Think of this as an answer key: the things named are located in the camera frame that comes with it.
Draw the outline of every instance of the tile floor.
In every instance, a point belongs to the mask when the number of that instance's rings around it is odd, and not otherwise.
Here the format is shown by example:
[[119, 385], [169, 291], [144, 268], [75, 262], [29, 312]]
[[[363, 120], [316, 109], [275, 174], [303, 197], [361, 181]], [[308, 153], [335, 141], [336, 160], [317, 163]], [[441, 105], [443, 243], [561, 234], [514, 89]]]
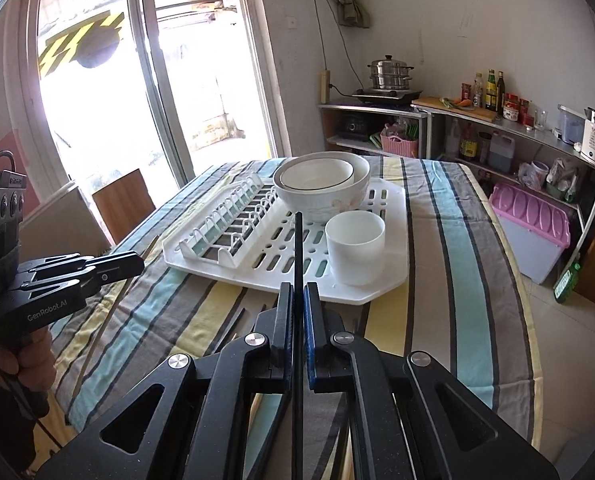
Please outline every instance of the tile floor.
[[544, 376], [540, 451], [552, 462], [564, 444], [595, 426], [595, 304], [572, 293], [558, 304], [549, 283], [523, 276]]

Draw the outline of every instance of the human hand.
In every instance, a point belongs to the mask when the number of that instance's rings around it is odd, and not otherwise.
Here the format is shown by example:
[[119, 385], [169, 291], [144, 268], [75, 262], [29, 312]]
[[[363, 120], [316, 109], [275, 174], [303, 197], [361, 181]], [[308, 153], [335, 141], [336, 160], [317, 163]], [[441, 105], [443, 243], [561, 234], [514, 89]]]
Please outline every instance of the human hand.
[[[32, 392], [45, 392], [53, 385], [57, 374], [51, 350], [53, 336], [46, 326], [33, 332], [31, 339], [17, 355], [0, 345], [0, 368], [6, 374], [17, 375], [20, 383]], [[0, 386], [8, 389], [1, 377]]]

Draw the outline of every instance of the stainless steel pot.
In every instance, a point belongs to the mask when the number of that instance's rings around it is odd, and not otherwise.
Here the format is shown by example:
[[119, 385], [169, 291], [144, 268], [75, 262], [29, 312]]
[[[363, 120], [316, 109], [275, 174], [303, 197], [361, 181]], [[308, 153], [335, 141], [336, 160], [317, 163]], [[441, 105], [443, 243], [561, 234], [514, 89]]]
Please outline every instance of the stainless steel pot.
[[393, 56], [375, 60], [368, 67], [375, 90], [408, 90], [409, 81], [413, 79], [409, 76], [409, 70], [414, 67], [393, 59]]

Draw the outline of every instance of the wooden stool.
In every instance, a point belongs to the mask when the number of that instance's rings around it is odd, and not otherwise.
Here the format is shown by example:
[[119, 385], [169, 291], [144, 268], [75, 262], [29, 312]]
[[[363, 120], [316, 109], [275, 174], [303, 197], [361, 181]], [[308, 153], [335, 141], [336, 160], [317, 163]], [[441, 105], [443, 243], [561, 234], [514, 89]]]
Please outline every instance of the wooden stool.
[[131, 171], [96, 191], [93, 200], [116, 244], [155, 211], [140, 170]]

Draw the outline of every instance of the green dish soap bottle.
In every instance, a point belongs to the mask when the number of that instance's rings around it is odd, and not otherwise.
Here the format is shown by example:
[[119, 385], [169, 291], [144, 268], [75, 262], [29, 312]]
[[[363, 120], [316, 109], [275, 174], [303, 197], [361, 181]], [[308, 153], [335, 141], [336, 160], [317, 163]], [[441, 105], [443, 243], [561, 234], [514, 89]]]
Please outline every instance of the green dish soap bottle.
[[555, 301], [558, 303], [564, 303], [564, 301], [566, 301], [575, 288], [575, 285], [577, 285], [577, 280], [580, 277], [580, 268], [580, 264], [574, 262], [561, 277], [560, 281], [557, 282], [553, 289]]

